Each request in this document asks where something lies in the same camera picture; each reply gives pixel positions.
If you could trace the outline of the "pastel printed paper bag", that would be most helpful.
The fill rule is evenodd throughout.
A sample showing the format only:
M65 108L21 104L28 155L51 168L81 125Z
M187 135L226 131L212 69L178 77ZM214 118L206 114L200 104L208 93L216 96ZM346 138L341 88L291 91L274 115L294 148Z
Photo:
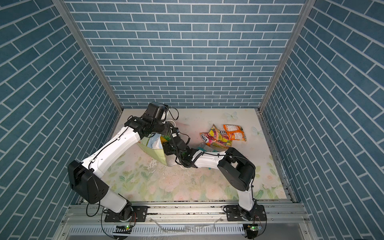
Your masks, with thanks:
M150 137L145 137L138 142L138 146L150 157L157 160L167 167L173 167L175 163L175 156L167 156L165 154L165 143L161 143L160 134L152 134Z

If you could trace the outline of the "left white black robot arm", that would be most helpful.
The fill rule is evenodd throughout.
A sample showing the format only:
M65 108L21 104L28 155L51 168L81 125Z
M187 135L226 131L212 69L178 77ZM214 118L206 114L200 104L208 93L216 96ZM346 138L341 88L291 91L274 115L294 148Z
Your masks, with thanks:
M129 117L121 130L99 150L84 160L68 165L70 187L89 204L98 204L117 214L118 221L133 218L132 204L106 184L102 177L130 147L152 134L166 131L169 107L152 102L141 117Z

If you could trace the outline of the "teal candy bag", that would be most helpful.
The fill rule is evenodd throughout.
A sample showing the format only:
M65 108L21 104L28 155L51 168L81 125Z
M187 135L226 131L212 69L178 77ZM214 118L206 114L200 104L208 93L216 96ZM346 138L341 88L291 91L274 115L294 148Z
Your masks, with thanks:
M200 143L199 146L198 146L198 149L202 150L204 152L217 152L215 149L213 149L212 147L206 145L205 143Z

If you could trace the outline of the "orange Fox's fruits candy bag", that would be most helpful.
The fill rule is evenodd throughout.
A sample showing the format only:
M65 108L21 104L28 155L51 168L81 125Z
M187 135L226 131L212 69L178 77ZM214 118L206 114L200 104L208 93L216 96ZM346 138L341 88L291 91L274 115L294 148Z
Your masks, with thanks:
M232 147L232 141L229 138L229 135L224 130L219 130L219 139L212 143L212 146L222 149L228 149Z

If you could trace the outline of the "pink yellow Fox's candy bag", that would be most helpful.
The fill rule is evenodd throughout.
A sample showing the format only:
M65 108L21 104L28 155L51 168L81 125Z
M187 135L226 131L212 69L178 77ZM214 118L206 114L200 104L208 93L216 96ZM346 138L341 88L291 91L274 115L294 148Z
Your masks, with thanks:
M208 146L210 146L216 141L221 141L223 139L220 130L215 125L212 125L208 132L200 133L200 137L203 142Z

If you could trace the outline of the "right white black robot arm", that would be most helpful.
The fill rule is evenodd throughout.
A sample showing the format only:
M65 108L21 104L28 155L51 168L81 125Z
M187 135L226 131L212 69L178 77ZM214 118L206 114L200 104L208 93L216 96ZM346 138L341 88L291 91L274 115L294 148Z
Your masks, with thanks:
M236 213L246 221L262 219L262 206L253 195L253 181L256 166L235 148L224 152L207 152L190 148L180 137L178 128L168 126L166 155L175 155L175 162L184 168L211 168L219 170L238 192L239 202Z

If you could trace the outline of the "green snack packet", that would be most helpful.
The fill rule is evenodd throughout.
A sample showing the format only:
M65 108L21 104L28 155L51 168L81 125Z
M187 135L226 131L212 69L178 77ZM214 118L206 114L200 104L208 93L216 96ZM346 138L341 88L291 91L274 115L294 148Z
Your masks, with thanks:
M161 140L161 143L163 144L163 143L167 143L167 142L169 142L169 141L171 140L171 138L170 138L169 136L163 136L163 135L161 135L161 136L160 136L160 140Z

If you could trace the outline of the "orange white snack packet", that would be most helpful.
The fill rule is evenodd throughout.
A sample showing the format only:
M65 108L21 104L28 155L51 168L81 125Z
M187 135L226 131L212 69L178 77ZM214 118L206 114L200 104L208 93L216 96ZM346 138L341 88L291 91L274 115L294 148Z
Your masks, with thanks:
M223 125L223 127L231 141L247 141L245 132L241 126Z

